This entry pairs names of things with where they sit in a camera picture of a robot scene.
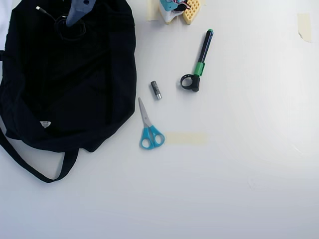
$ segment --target green marker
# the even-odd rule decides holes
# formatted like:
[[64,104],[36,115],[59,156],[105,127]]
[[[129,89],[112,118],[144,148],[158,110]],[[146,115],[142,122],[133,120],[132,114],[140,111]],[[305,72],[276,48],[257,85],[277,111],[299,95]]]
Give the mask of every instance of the green marker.
[[[200,53],[200,57],[198,59],[198,63],[196,65],[194,75],[184,75],[181,78],[180,84],[184,89],[193,90],[195,92],[199,91],[200,76],[202,76],[204,68],[205,68],[205,59],[206,59],[207,52],[208,52],[211,40],[213,38],[213,35],[214,35],[214,31],[212,29],[209,29],[206,33],[206,38],[205,38],[204,45],[203,45],[203,48],[202,48],[201,53]],[[183,85],[183,81],[186,78],[192,79],[191,85],[189,85],[189,86]]]

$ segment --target yellow tape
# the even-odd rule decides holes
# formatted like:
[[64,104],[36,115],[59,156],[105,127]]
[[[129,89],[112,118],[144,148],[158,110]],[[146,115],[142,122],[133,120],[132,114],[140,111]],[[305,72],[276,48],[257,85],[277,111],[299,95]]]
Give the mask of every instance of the yellow tape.
[[147,1],[147,20],[158,20],[159,0],[146,0]]
[[311,22],[310,15],[308,13],[298,14],[298,31],[300,37],[304,41],[311,42]]
[[206,133],[167,132],[165,133],[165,144],[208,144]]

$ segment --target backpack strap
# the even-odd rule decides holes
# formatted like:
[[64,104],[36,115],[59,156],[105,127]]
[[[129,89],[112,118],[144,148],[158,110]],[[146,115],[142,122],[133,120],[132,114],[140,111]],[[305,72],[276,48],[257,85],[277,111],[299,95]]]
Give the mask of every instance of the backpack strap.
[[6,150],[6,152],[17,162],[22,168],[26,169],[28,172],[32,173],[35,177],[42,180],[46,183],[52,183],[58,180],[61,180],[64,178],[73,167],[79,150],[66,152],[64,154],[63,164],[60,175],[56,179],[50,179],[45,177],[43,174],[36,171],[34,168],[32,168],[27,162],[25,162],[21,156],[18,154],[18,152],[13,148],[13,146],[9,143],[5,135],[3,134],[2,130],[0,129],[0,145]]

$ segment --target blue plastic part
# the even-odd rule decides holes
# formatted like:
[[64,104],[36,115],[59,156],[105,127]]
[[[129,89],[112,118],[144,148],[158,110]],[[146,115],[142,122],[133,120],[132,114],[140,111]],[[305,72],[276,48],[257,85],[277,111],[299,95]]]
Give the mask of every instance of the blue plastic part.
[[[157,143],[157,142],[156,142],[156,136],[160,136],[160,137],[161,137],[161,142],[160,142],[160,143]],[[150,143],[149,147],[144,147],[144,146],[143,146],[143,141],[144,141],[145,139],[149,141],[149,143]],[[151,149],[154,149],[154,148],[157,148],[157,147],[162,146],[162,145],[164,144],[164,142],[165,142],[165,137],[164,137],[164,135],[163,135],[161,132],[159,132],[159,131],[154,127],[154,125],[152,125],[152,126],[149,127],[149,128],[144,128],[144,129],[143,129],[143,134],[142,134],[142,138],[141,138],[141,142],[140,142],[140,145],[141,145],[141,147],[142,147],[143,149],[151,150]]]
[[66,19],[68,27],[73,26],[82,17],[92,11],[96,0],[72,0],[71,9]]
[[178,4],[174,3],[173,1],[160,0],[160,2],[165,11],[172,11],[178,7]]

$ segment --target blue scissors handle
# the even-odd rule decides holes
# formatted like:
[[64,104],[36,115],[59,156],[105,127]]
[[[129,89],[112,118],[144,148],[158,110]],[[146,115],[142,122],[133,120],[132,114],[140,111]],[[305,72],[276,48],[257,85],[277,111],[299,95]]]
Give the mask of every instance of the blue scissors handle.
[[[161,142],[160,143],[156,142],[156,136],[160,136],[161,137]],[[144,147],[143,146],[143,141],[145,139],[149,141],[149,143],[150,143],[149,147]],[[157,148],[157,147],[162,146],[164,144],[164,142],[165,142],[164,135],[161,132],[159,132],[154,127],[154,125],[152,125],[151,127],[147,127],[147,128],[143,129],[143,135],[142,135],[141,142],[140,142],[140,145],[141,145],[142,148],[151,150],[153,148]]]

